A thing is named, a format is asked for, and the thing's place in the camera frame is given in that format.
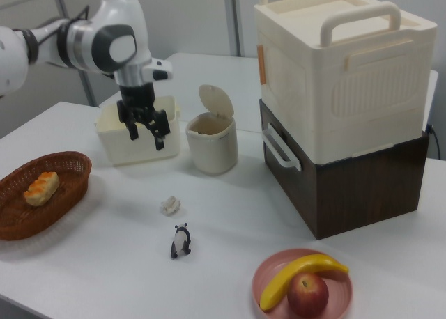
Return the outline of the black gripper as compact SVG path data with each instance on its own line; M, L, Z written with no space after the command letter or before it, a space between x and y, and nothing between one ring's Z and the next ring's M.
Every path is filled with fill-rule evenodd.
M170 133L169 121L165 110L154 108L155 92L153 83L141 86L120 86L121 100L117 105L118 119L128 129L130 139L139 138L137 129L137 109L143 110L140 123L153 135L156 150L164 148L164 139Z

